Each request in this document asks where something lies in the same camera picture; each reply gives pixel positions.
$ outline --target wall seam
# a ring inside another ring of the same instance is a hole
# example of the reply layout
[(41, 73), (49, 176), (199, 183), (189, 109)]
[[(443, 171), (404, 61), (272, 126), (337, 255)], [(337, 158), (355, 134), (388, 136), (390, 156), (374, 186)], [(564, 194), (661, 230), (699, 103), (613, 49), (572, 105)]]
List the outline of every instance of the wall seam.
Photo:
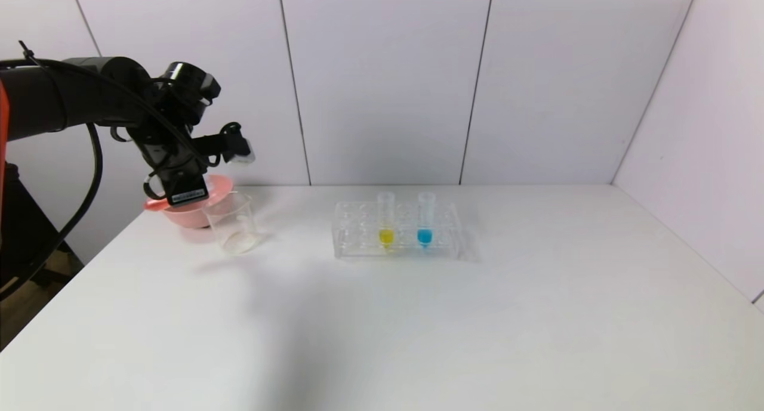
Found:
[(284, 0), (279, 0), (281, 6), (281, 22), (284, 24), (284, 38), (286, 39), (286, 54), (289, 56), (289, 71), (292, 73), (292, 87), (294, 88), (294, 101), (297, 105), (297, 121), (300, 124), (300, 137), (303, 139), (303, 155), (305, 156), (305, 169), (308, 172), (308, 186), (313, 185), (310, 179), (310, 164), (308, 162), (308, 146), (305, 144), (305, 131), (303, 130), (303, 115), (300, 112), (300, 97), (297, 96), (297, 80), (294, 76), (294, 63), (292, 62), (292, 47), (289, 45), (289, 31), (287, 27), (287, 15), (284, 12)]
[[(727, 277), (726, 277), (726, 275), (724, 275), (724, 274), (723, 274), (723, 273), (722, 273), (722, 272), (721, 272), (721, 271), (720, 271), (720, 270), (719, 270), (719, 269), (716, 267), (716, 265), (712, 264), (712, 263), (709, 261), (709, 259), (706, 259), (706, 257), (705, 257), (704, 255), (702, 255), (701, 253), (699, 253), (699, 251), (695, 250), (695, 248), (694, 248), (694, 247), (692, 247), (692, 246), (690, 245), (690, 243), (686, 242), (686, 240), (685, 240), (685, 238), (684, 238), (684, 237), (680, 236), (680, 234), (679, 234), (678, 232), (676, 232), (676, 231), (675, 231), (673, 228), (671, 228), (671, 227), (670, 227), (668, 224), (664, 223), (664, 221), (663, 221), (663, 220), (661, 220), (660, 218), (658, 218), (658, 216), (657, 216), (657, 215), (653, 214), (653, 213), (652, 213), (652, 212), (651, 212), (649, 209), (647, 209), (647, 207), (645, 207), (645, 206), (642, 204), (642, 202), (639, 202), (639, 201), (637, 201), (637, 200), (636, 200), (636, 198), (634, 198), (633, 196), (631, 196), (630, 194), (628, 194), (628, 193), (627, 193), (627, 191), (623, 190), (622, 188), (619, 188), (618, 186), (614, 186), (614, 185), (610, 185), (610, 186), (612, 186), (613, 188), (616, 188), (616, 189), (618, 189), (618, 191), (620, 191), (620, 193), (623, 193), (623, 194), (625, 194), (625, 195), (627, 196), (627, 198), (631, 199), (631, 200), (632, 200), (632, 202), (634, 202), (635, 204), (637, 204), (637, 206), (638, 206), (638, 207), (640, 207), (641, 209), (645, 210), (645, 212), (647, 212), (647, 214), (649, 214), (649, 215), (650, 215), (650, 217), (652, 217), (652, 219), (653, 219), (653, 220), (657, 221), (657, 223), (661, 224), (661, 226), (663, 226), (664, 228), (666, 228), (666, 230), (668, 230), (669, 232), (671, 232), (671, 234), (672, 234), (672, 235), (674, 235), (674, 237), (675, 237), (677, 240), (679, 240), (679, 242), (680, 242), (680, 243), (683, 243), (683, 245), (687, 246), (687, 248), (689, 248), (689, 249), (690, 249), (690, 251), (691, 251), (692, 253), (694, 253), (694, 254), (695, 254), (695, 256), (697, 256), (697, 257), (698, 257), (699, 259), (701, 259), (701, 260), (702, 260), (702, 261), (703, 261), (705, 264), (707, 264), (707, 265), (708, 265), (708, 266), (709, 266), (709, 267), (710, 267), (712, 270), (714, 270), (714, 272), (715, 272), (715, 273), (717, 273), (717, 274), (719, 275), (719, 277), (721, 277), (721, 279), (722, 279), (722, 280), (723, 280), (725, 283), (729, 284), (729, 286), (730, 286), (730, 287), (732, 287), (733, 289), (735, 289), (735, 291), (737, 291), (737, 292), (740, 294), (740, 296), (742, 296), (742, 297), (743, 297), (743, 299), (745, 299), (745, 300), (748, 300), (748, 299), (750, 299), (750, 298), (748, 297), (748, 295), (747, 295), (747, 294), (745, 294), (745, 293), (744, 293), (744, 292), (743, 292), (743, 291), (742, 291), (742, 290), (741, 290), (741, 289), (740, 289), (738, 286), (735, 286), (735, 284), (734, 284), (734, 283), (733, 283), (733, 282), (732, 282), (732, 281), (731, 281), (729, 278), (727, 278)], [(754, 300), (753, 300), (753, 302), (752, 302), (752, 303), (756, 303), (756, 300), (757, 300), (757, 299), (759, 299), (759, 298), (760, 298), (762, 295), (764, 295), (764, 291), (762, 291), (762, 292), (759, 294), (759, 296), (757, 296), (757, 297), (756, 297), (756, 299), (754, 299)]]
[(636, 137), (636, 133), (639, 131), (639, 127), (642, 126), (642, 121), (645, 120), (645, 116), (647, 115), (647, 111), (650, 109), (650, 104), (652, 103), (652, 99), (655, 96), (655, 93), (658, 91), (658, 86), (660, 86), (661, 84), (661, 79), (663, 79), (663, 74), (666, 72), (666, 68), (669, 66), (669, 61), (671, 60), (671, 56), (674, 54), (674, 49), (676, 49), (676, 44), (679, 41), (679, 36), (682, 35), (682, 30), (684, 30), (685, 28), (687, 17), (690, 15), (690, 9), (692, 8), (692, 4), (694, 3), (695, 3), (695, 0), (690, 0), (690, 4), (688, 4), (687, 6), (687, 12), (685, 12), (685, 17), (682, 19), (682, 24), (679, 25), (679, 31), (677, 31), (676, 37), (674, 38), (674, 44), (671, 45), (671, 50), (669, 50), (668, 57), (666, 57), (666, 62), (663, 64), (663, 68), (661, 69), (661, 73), (658, 76), (658, 80), (655, 82), (655, 87), (652, 88), (652, 93), (650, 94), (650, 98), (647, 100), (645, 109), (642, 111), (642, 115), (639, 117), (639, 122), (636, 124), (636, 128), (634, 128), (634, 131), (631, 134), (631, 139), (629, 140), (629, 144), (626, 147), (626, 149), (623, 150), (623, 156), (621, 157), (621, 160), (618, 163), (616, 172), (614, 172), (613, 174), (613, 178), (611, 179), (611, 185), (615, 183), (616, 177), (618, 177), (618, 173), (620, 172), (621, 167), (623, 167), (623, 161), (626, 160), (626, 156), (629, 154), (631, 145), (634, 144), (634, 137)]
[(475, 76), (475, 90), (472, 91), (472, 106), (470, 106), (470, 119), (467, 121), (467, 138), (464, 140), (464, 154), (461, 156), (461, 171), (459, 172), (459, 186), (464, 177), (464, 163), (467, 161), (467, 145), (470, 141), (470, 128), (472, 128), (472, 114), (475, 112), (475, 98), (478, 96), (478, 82), (480, 81), (480, 67), (483, 65), (483, 52), (485, 51), (485, 39), (488, 35), (488, 20), (491, 19), (491, 4), (494, 0), (488, 0), (488, 13), (485, 16), (485, 28), (483, 28), (483, 44), (480, 45), (480, 59), (477, 61), (477, 76)]
[(95, 47), (95, 51), (98, 52), (99, 57), (103, 57), (103, 54), (101, 54), (101, 48), (98, 47), (98, 42), (96, 41), (96, 37), (93, 35), (93, 30), (90, 29), (90, 23), (88, 23), (87, 17), (85, 17), (85, 11), (82, 10), (82, 4), (79, 3), (79, 0), (74, 0), (75, 3), (77, 3), (77, 8), (79, 9), (79, 15), (82, 17), (82, 21), (85, 22), (85, 28), (88, 30), (88, 34), (90, 34), (90, 41), (93, 41), (93, 46)]
[(764, 296), (764, 291), (761, 291), (761, 293), (759, 293), (759, 296), (753, 298), (753, 302), (751, 303), (756, 305), (756, 302), (759, 302), (759, 299), (762, 299), (762, 296)]

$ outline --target pink dish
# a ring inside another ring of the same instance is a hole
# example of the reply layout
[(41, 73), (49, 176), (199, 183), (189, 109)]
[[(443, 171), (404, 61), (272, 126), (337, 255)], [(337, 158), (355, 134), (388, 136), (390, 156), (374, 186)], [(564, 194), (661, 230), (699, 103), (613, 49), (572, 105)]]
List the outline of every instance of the pink dish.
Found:
[(206, 228), (210, 226), (210, 221), (207, 220), (207, 216), (204, 215), (202, 209), (207, 205), (220, 202), (234, 188), (234, 182), (225, 175), (210, 174), (207, 176), (207, 183), (210, 198), (204, 201), (194, 202), (193, 204), (181, 207), (170, 207), (166, 199), (159, 201), (147, 199), (144, 203), (144, 209), (148, 211), (161, 211), (172, 223), (178, 224), (183, 228)]

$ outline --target test tube with blue liquid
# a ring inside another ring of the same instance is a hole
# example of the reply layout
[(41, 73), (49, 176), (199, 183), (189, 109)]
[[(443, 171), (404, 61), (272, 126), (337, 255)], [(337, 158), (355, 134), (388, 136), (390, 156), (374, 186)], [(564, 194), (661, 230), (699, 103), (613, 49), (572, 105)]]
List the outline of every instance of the test tube with blue liquid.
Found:
[(435, 225), (435, 194), (431, 191), (420, 193), (420, 220), (417, 240), (423, 248), (432, 243), (432, 227)]

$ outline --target white wall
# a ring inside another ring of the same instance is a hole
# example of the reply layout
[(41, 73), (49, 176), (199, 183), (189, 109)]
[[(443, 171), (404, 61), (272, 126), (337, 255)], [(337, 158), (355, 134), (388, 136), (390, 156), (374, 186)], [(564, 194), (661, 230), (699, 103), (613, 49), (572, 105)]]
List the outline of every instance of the white wall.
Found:
[(695, 0), (615, 184), (764, 289), (764, 0)]
[[(0, 0), (0, 57), (21, 57), (24, 39), (40, 58), (98, 55), (75, 0)], [(144, 169), (135, 147), (120, 145), (102, 131), (104, 174), (90, 211), (66, 242), (89, 261), (141, 212)], [(8, 161), (19, 165), (21, 180), (57, 228), (74, 214), (93, 175), (87, 130), (39, 135), (8, 144)]]
[(610, 183), (690, 1), (493, 0), (462, 183)]
[(159, 76), (172, 61), (213, 74), (220, 97), (194, 135), (238, 121), (257, 161), (215, 169), (237, 184), (308, 184), (279, 0), (80, 0), (105, 55)]
[(313, 184), (456, 184), (489, 0), (284, 0)]

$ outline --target test tube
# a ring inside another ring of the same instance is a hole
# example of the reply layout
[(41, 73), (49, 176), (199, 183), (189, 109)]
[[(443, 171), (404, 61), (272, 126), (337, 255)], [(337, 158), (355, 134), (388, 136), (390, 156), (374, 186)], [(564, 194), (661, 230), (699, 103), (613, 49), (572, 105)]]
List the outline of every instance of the test tube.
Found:
[(380, 243), (389, 248), (395, 242), (395, 194), (392, 191), (382, 191), (377, 194), (379, 205)]
[(431, 191), (420, 193), (420, 222), (417, 239), (422, 247), (432, 243), (432, 227), (435, 225), (435, 194)]

